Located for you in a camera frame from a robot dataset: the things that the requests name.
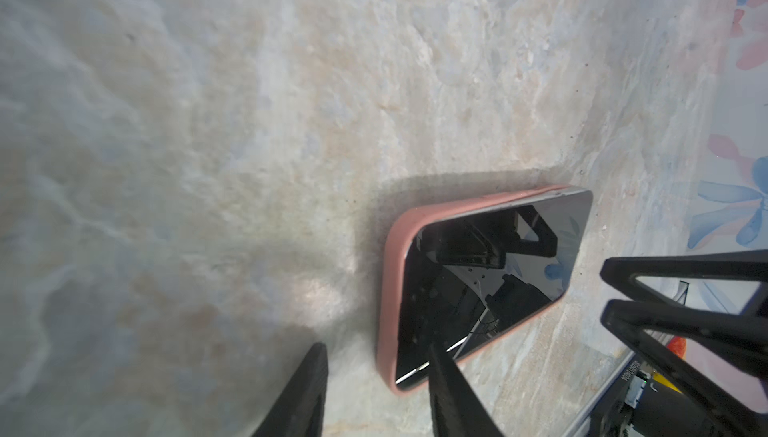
smartphone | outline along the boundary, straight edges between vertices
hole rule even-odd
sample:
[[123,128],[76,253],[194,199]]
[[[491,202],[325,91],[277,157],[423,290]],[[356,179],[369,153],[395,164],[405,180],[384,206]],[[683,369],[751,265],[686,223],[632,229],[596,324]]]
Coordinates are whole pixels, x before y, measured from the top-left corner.
[[591,206],[589,190],[546,186],[402,214],[384,249],[376,353],[389,388],[426,381],[433,343],[464,359],[561,299]]

phone screen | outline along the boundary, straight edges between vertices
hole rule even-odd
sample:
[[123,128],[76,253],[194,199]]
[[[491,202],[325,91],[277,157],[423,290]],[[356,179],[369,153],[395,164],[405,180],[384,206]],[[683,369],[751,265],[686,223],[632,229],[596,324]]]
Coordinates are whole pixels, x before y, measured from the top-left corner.
[[403,277],[395,384],[428,374],[432,343],[460,359],[568,289],[592,192],[430,223],[411,243]]

black phone screen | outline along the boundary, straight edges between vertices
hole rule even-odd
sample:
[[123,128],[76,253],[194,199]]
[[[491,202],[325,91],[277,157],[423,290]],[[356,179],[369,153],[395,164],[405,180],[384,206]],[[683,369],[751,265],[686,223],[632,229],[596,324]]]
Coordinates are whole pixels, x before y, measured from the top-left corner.
[[568,289],[592,192],[460,216],[423,227],[403,277],[395,383],[426,379],[433,343],[460,359]]

pink phone case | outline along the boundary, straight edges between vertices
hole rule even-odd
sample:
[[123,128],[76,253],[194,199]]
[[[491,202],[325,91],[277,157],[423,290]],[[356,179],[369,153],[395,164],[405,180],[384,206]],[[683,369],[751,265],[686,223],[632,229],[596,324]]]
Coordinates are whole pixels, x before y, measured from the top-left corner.
[[[451,216],[461,215],[473,210],[485,209],[487,207],[499,205],[514,200],[521,200],[531,196],[536,196],[552,190],[562,190],[569,188],[569,185],[550,185],[540,187],[535,190],[526,190],[523,192],[506,192],[486,195],[476,199],[458,200],[456,202],[437,203],[416,207],[403,213],[392,225],[384,246],[384,281],[382,284],[382,310],[379,317],[379,347],[376,353],[376,367],[379,374],[384,378],[384,382],[395,394],[404,395],[410,393],[426,383],[421,383],[412,389],[400,390],[395,385],[395,366],[397,362],[397,332],[398,320],[400,317],[400,302],[402,299],[402,280],[406,267],[406,255],[411,247],[411,242],[418,231],[425,225],[450,218]],[[555,303],[547,306],[550,309]],[[491,343],[497,342],[500,338],[509,335],[514,330],[519,329],[524,321],[513,327],[505,334],[499,336]],[[477,355],[478,351],[467,355]]]

marble surface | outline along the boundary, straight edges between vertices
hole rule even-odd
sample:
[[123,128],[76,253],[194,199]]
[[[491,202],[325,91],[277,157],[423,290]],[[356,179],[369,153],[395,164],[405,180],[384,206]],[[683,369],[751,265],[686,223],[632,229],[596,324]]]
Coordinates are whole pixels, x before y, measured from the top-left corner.
[[324,435],[431,435],[374,369],[389,226],[564,182],[564,303],[464,366],[559,435],[624,352],[603,259],[684,248],[733,2],[0,0],[0,433],[247,435],[322,340]]

